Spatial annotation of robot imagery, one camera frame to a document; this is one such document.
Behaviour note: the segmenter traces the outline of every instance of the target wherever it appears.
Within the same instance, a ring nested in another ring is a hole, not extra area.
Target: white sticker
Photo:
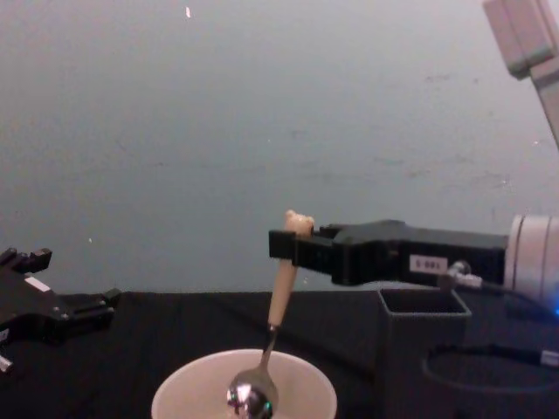
[[[0,342],[4,342],[6,339],[8,339],[9,334],[10,329],[4,329],[2,332],[0,332]]]
[[[51,290],[51,288],[49,288],[48,285],[43,284],[41,281],[39,281],[38,279],[36,279],[34,277],[26,278],[25,282],[29,285],[33,285],[35,288],[37,288],[39,291],[42,291],[42,292],[47,292],[47,291]]]
[[[448,271],[448,259],[410,255],[410,271],[439,275]]]

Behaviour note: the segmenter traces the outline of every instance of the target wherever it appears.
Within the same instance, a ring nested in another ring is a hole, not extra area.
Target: label
[[[4,329],[2,332],[0,332],[0,342],[4,342],[6,339],[8,339],[9,334],[10,329]]]
[[[51,290],[51,288],[49,288],[48,285],[43,284],[41,281],[39,281],[38,279],[36,279],[34,277],[26,278],[25,282],[29,285],[34,286],[35,288],[37,288],[41,292],[47,292],[47,291]]]
[[[440,275],[448,271],[448,259],[410,255],[410,272]]]

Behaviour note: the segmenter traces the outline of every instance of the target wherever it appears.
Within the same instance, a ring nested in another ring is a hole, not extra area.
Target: metal spoon
[[[291,210],[286,212],[286,230],[294,231],[302,236],[310,236],[313,226],[312,217],[302,216]],[[268,361],[289,303],[296,276],[297,268],[291,264],[291,261],[281,260],[279,262],[268,313],[266,345],[260,363],[255,368],[237,374],[227,390],[227,404],[234,409],[238,417],[270,419],[278,409],[280,398],[278,389],[268,373]]]

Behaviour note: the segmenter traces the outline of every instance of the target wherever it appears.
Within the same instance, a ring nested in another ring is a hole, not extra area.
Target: bowl rim
[[[185,371],[187,369],[190,369],[190,368],[192,368],[192,367],[194,367],[198,364],[202,364],[202,363],[205,363],[207,361],[210,361],[214,358],[220,358],[220,357],[223,357],[223,356],[229,356],[229,355],[234,355],[234,354],[261,354],[261,353],[262,353],[262,349],[255,349],[255,348],[232,349],[232,350],[229,350],[229,351],[222,351],[222,352],[216,352],[214,354],[205,355],[201,358],[197,358],[197,359],[183,365],[182,367],[178,368],[173,374],[171,374],[169,377],[167,377],[165,379],[165,381],[159,386],[159,388],[155,392],[153,401],[151,402],[151,417],[152,417],[152,419],[155,418],[156,415],[158,414],[159,400],[161,399],[163,392],[173,382],[173,380],[178,375],[180,375],[183,371]],[[291,354],[286,354],[285,352],[279,352],[279,351],[272,351],[272,355],[279,356],[280,358],[284,358],[286,360],[302,364],[305,367],[312,370],[316,375],[318,375],[318,377],[320,378],[322,383],[325,385],[325,389],[330,393],[329,411],[330,411],[330,415],[334,419],[336,411],[338,409],[338,397],[336,395],[334,385],[329,380],[329,378],[322,371],[320,371],[319,368],[315,367],[309,361],[306,361],[306,360],[304,360],[304,359],[302,359],[298,356],[291,355]]]

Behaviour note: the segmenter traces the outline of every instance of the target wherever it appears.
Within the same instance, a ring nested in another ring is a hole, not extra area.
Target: black table
[[[462,297],[474,314],[468,341],[559,347],[556,326],[507,320],[501,299]],[[70,303],[81,298],[66,297]],[[206,354],[260,347],[269,298],[256,292],[124,293],[106,331],[61,347],[16,342],[6,348],[15,369],[12,376],[0,376],[0,417],[149,419],[157,388],[182,365]],[[278,341],[278,350],[312,362],[328,376],[341,419],[372,417],[373,301],[373,292],[296,292]],[[497,361],[473,374],[495,385],[535,379],[523,367]],[[527,417],[527,412],[529,417],[559,417],[559,395],[527,401],[475,394],[461,398],[463,417]],[[434,402],[437,395],[425,400],[425,409]]]

